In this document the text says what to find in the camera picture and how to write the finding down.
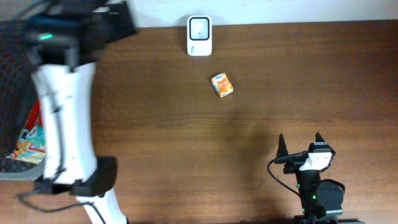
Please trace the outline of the orange tissue pack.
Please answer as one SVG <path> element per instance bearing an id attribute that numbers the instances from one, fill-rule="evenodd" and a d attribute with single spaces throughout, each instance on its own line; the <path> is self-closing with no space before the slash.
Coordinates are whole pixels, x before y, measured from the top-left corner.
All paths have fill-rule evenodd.
<path id="1" fill-rule="evenodd" d="M 234 88 L 225 73 L 214 76 L 211 79 L 211 82 L 220 98 L 223 98 L 234 91 Z"/>

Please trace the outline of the teal tissue pack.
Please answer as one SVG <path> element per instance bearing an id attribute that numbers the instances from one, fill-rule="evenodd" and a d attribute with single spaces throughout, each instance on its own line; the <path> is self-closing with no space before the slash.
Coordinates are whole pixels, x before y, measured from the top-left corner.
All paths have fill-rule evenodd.
<path id="1" fill-rule="evenodd" d="M 45 134 L 43 127 L 35 125 L 25 137 L 33 145 L 41 147 L 45 146 Z"/>

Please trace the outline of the red snack bag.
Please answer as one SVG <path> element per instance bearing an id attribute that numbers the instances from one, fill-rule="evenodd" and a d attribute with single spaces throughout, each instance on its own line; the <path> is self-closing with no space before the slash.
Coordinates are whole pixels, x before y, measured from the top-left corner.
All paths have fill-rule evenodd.
<path id="1" fill-rule="evenodd" d="M 36 125 L 43 126 L 39 100 L 35 101 L 24 128 L 31 130 Z"/>

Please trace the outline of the yellow wet wipes pack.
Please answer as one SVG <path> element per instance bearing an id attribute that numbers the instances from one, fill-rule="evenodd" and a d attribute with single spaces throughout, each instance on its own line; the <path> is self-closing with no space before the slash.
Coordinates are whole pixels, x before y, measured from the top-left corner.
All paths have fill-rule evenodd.
<path id="1" fill-rule="evenodd" d="M 37 143 L 34 138 L 28 138 L 27 135 L 28 130 L 23 129 L 15 149 L 7 156 L 7 158 L 38 164 L 45 158 L 45 144 Z"/>

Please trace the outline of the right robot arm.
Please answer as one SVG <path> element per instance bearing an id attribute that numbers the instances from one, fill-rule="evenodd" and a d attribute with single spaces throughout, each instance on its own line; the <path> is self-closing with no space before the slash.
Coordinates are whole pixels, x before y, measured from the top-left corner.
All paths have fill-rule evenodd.
<path id="1" fill-rule="evenodd" d="M 310 143 L 308 150 L 295 154 L 289 154 L 283 135 L 279 136 L 277 154 L 270 163 L 282 164 L 284 174 L 296 176 L 298 190 L 275 178 L 300 199 L 303 214 L 295 216 L 294 223 L 338 223 L 337 216 L 343 213 L 345 186 L 320 177 L 331 166 L 335 155 L 320 133 L 315 134 L 315 141 Z"/>

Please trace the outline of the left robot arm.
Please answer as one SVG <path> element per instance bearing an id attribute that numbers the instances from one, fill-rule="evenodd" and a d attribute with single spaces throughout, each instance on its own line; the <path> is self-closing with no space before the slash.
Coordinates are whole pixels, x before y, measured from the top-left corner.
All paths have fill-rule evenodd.
<path id="1" fill-rule="evenodd" d="M 1 167 L 3 180 L 32 180 L 17 196 L 33 210 L 36 195 L 69 193 L 93 223 L 127 223 L 114 184 L 118 163 L 97 156 L 91 134 L 91 87 L 106 46 L 137 30 L 127 1 L 39 1 L 1 22 L 1 158 L 10 156 L 35 102 L 46 154 L 26 171 Z"/>

